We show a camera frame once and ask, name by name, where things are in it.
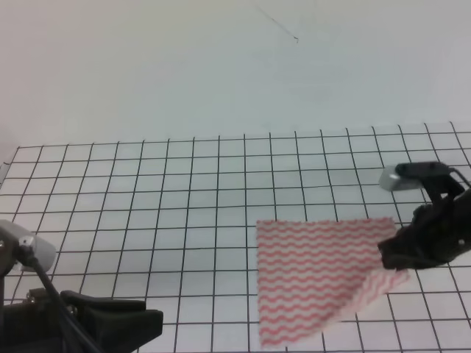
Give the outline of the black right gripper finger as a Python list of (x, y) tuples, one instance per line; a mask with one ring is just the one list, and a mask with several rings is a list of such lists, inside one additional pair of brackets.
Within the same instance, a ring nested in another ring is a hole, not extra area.
[(436, 268), (444, 265), (445, 262), (431, 260), (423, 257), (410, 257), (401, 254), (382, 254), (382, 264), (385, 269), (403, 271), (403, 270), (424, 270)]
[(381, 241), (378, 249), (382, 255), (387, 257), (404, 256), (417, 257), (417, 232), (413, 227), (402, 227), (394, 236)]

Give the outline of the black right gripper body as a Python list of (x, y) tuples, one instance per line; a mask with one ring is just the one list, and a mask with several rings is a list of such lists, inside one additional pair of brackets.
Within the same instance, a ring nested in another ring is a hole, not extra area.
[(470, 191), (418, 207), (411, 226), (420, 257), (439, 265), (455, 260), (470, 250)]

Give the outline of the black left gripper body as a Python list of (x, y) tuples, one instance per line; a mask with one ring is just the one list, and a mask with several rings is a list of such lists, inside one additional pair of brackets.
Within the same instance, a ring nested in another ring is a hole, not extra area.
[(31, 289), (20, 303), (1, 306), (2, 352), (84, 352), (77, 334), (54, 309), (44, 288)]

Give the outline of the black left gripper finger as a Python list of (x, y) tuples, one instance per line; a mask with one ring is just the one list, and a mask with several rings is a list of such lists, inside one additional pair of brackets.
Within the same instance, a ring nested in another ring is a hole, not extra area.
[(163, 333), (159, 310), (91, 311), (91, 332), (105, 352), (134, 352)]
[(72, 290), (62, 291), (60, 297), (67, 305), (73, 305), (78, 310), (91, 308), (104, 311), (142, 311), (146, 309), (146, 303), (143, 301), (92, 297)]

